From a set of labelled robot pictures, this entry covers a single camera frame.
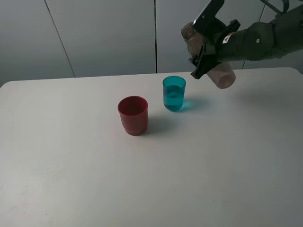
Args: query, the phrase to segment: cup rim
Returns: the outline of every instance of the cup rim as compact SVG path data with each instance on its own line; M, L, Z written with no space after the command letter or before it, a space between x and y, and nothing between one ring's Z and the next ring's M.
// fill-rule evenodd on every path
M165 85L164 85L164 81L165 81L166 79L171 78L171 77L178 77L178 78L181 78L181 79L184 81L184 86L180 87L180 89L185 88L185 86L186 86L186 80L185 80L183 77L180 77L180 76L174 76L174 75L173 75L173 76L169 76L169 77L164 78L164 80L162 81L162 85L163 85L164 87L166 87L166 88L167 88L167 86L165 86Z
M126 99L129 99L129 98L138 98L138 99L143 100L143 101L145 102L145 108L144 108L144 110L141 111L140 113L136 114L136 115L127 115L127 114L124 114L124 113L120 110L121 103L122 103L123 101L125 101ZM127 117L136 117L136 116L138 116L138 115L144 113L145 111L147 111L147 108L148 108L148 102L146 101L145 98L143 98L143 97L141 97L141 96L128 96L128 97L125 97L125 98L122 99L122 100L119 102L119 104L118 104L118 111L119 111L119 113L122 114L123 116L127 116Z

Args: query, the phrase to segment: red cup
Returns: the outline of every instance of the red cup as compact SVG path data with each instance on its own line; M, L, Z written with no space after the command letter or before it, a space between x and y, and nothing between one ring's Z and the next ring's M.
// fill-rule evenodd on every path
M147 130L147 101L139 96L122 99L118 105L122 125L132 136L139 136Z

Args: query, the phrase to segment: cup base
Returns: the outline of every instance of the cup base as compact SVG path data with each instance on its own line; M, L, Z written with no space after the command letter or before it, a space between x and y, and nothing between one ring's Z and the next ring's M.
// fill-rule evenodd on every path
M177 112L182 108L182 105L164 105L166 109L172 112Z
M129 131L129 130L126 130L125 131L127 132L127 134L129 135L132 135L132 136L140 136L142 135L145 131L147 130L147 127L143 130L140 130L140 131Z

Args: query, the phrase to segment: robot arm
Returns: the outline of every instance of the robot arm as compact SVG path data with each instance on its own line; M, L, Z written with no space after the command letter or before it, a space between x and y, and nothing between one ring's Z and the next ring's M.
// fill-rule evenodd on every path
M287 12L289 2L283 3L284 11L276 9L279 13L270 23L257 22L237 31L237 20L226 26L215 17L224 0L211 0L194 21L194 29L206 41L200 54L191 60L197 67L192 75L199 79L223 61L280 58L303 49L303 5Z

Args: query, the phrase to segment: white wall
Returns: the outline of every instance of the white wall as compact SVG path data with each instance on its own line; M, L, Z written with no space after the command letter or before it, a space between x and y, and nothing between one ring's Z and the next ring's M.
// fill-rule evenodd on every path
M209 0L156 0L158 72L193 71L180 30L194 21ZM260 19L264 4L259 0L226 0L217 14L225 24L233 19L245 29ZM232 63L242 68L244 61Z
M77 77L155 73L153 0L46 0Z
M281 0L271 0L271 4L276 6L278 9L282 10L282 1ZM298 0L290 0L290 10L302 5L303 2ZM261 17L262 22L270 22L275 19L276 13L269 7L265 7L264 12ZM244 68L274 68L274 67L292 67L299 70L303 73L303 50L290 53L280 59L270 59L263 61L246 61Z
M0 86L11 80L73 77L43 0L0 4Z

